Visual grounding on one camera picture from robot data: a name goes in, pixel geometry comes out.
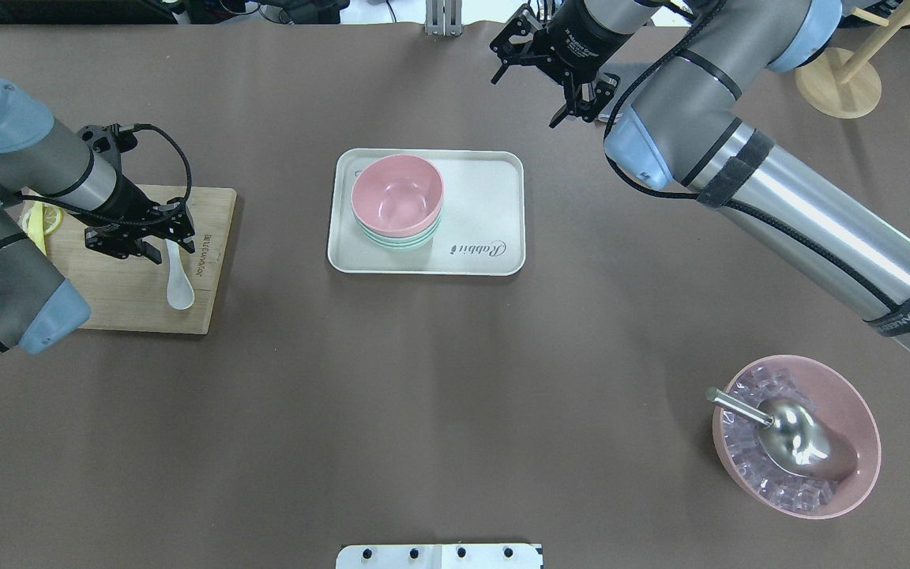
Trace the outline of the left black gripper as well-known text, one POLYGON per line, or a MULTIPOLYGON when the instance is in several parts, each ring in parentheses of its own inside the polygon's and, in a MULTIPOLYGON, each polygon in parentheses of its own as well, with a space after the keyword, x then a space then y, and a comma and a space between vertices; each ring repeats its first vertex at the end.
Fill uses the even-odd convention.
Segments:
POLYGON ((145 238, 152 236, 170 240, 185 252, 194 253, 196 232, 187 205, 189 195, 187 190, 184 197, 159 204, 136 184, 122 178, 116 197, 84 217, 85 246, 118 259, 141 257, 156 262, 160 250, 145 242, 145 238))

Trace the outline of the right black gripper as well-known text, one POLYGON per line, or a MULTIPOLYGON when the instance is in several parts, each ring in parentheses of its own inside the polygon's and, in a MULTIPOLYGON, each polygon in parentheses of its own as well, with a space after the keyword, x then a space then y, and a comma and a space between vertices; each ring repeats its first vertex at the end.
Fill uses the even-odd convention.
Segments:
POLYGON ((644 24, 644 1, 563 1, 546 23, 520 6, 490 42, 501 61, 491 83, 510 67, 535 67, 562 86, 566 98, 551 129, 568 118, 593 122, 611 98, 600 68, 644 24))

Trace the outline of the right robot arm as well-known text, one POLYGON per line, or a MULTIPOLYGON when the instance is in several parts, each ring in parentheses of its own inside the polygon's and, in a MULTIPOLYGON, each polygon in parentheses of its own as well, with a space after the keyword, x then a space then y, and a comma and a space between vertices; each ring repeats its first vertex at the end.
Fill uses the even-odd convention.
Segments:
POLYGON ((686 35, 617 95, 604 65, 661 7, 564 1, 542 22, 521 5, 490 48, 561 86, 551 126, 607 111, 604 155, 625 183, 719 210, 910 352, 910 239, 732 112, 761 72, 819 55, 841 2, 690 1, 686 35))

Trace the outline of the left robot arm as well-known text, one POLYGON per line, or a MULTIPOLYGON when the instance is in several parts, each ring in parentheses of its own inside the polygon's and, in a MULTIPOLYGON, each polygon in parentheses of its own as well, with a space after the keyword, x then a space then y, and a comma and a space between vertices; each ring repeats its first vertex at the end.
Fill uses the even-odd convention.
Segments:
POLYGON ((161 263, 148 238, 195 250, 187 197, 159 204, 122 173, 137 145, 132 126, 73 132, 14 82, 0 78, 0 357, 43 352, 89 320, 91 307, 36 246, 9 209, 25 199, 58 206, 85 226, 90 250, 161 263))

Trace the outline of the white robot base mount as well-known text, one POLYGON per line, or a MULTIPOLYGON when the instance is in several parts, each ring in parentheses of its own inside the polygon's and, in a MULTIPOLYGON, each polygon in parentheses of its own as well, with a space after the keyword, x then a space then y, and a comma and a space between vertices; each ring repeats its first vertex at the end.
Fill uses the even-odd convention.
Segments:
POLYGON ((543 568, 542 546, 508 543, 351 545, 336 568, 543 568))

